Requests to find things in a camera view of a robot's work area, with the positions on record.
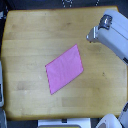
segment wooden table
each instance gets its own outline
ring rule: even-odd
[[[119,115],[127,101],[126,65],[86,35],[106,9],[10,11],[2,44],[5,111],[11,120]],[[45,65],[78,44],[84,72],[50,95]]]

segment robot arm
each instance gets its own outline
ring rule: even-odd
[[[106,10],[99,25],[86,38],[90,42],[101,42],[128,65],[128,19],[119,12]]]
[[[2,65],[0,61],[0,128],[7,128],[6,114],[2,109],[4,105],[4,96],[3,96],[3,78],[2,78]]]
[[[100,120],[96,128],[128,128],[128,102],[118,119],[113,114],[108,114]]]

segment pink cloth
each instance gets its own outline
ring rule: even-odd
[[[77,44],[45,67],[50,93],[53,94],[83,72]]]

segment wooden tabletop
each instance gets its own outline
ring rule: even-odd
[[[11,120],[119,115],[127,101],[126,65],[86,35],[106,9],[10,11],[2,43],[5,111]],[[51,95],[45,65],[78,44],[84,72]]]

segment metal clamp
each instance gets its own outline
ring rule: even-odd
[[[95,26],[91,29],[89,34],[86,36],[86,39],[90,42],[99,42],[98,40],[98,26]]]
[[[98,30],[100,28],[105,28],[105,29],[109,30],[111,23],[112,23],[112,17],[109,15],[104,15],[100,20]]]

